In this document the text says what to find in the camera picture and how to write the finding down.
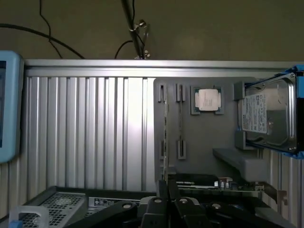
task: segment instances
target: wall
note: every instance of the wall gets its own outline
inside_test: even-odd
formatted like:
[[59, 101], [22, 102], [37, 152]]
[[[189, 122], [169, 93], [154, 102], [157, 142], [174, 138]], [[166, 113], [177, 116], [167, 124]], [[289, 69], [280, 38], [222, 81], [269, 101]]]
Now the wall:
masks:
[[[119, 0], [42, 0], [54, 37], [86, 58], [111, 59], [130, 39]], [[304, 1], [136, 0], [136, 20], [151, 24], [154, 59], [301, 60]], [[0, 0], [0, 22], [48, 33], [38, 0]], [[24, 58], [58, 58], [47, 39], [0, 29], [0, 49]], [[59, 47], [64, 58], [77, 58]], [[133, 58], [132, 44], [120, 58]]]

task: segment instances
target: sticker label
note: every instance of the sticker label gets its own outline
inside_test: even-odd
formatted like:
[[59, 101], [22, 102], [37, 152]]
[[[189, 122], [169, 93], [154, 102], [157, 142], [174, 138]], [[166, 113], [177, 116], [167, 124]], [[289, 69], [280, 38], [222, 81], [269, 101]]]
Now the sticker label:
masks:
[[267, 133], [266, 95], [245, 96], [243, 99], [243, 130]]

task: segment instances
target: light blue frame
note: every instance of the light blue frame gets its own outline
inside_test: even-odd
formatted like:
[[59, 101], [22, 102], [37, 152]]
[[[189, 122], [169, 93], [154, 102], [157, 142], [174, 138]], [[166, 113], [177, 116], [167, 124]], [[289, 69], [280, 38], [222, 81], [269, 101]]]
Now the light blue frame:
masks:
[[0, 61], [6, 61], [2, 147], [0, 147], [0, 163], [4, 163], [12, 160], [19, 153], [23, 60], [15, 52], [0, 51]]

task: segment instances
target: screw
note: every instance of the screw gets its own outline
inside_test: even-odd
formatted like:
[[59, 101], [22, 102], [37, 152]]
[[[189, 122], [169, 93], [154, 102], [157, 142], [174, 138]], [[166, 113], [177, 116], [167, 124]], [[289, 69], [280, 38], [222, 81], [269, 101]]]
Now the screw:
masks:
[[214, 204], [212, 204], [212, 206], [215, 208], [215, 209], [220, 209], [220, 205], [219, 204], [217, 204], [217, 203], [214, 203]]
[[128, 208], [130, 208], [130, 207], [131, 207], [131, 204], [124, 204], [124, 205], [123, 205], [123, 208], [124, 208], [124, 209], [128, 209]]
[[188, 200], [187, 200], [187, 199], [185, 199], [185, 198], [182, 198], [182, 199], [180, 199], [180, 202], [182, 202], [182, 203], [187, 203], [187, 202], [188, 202]]

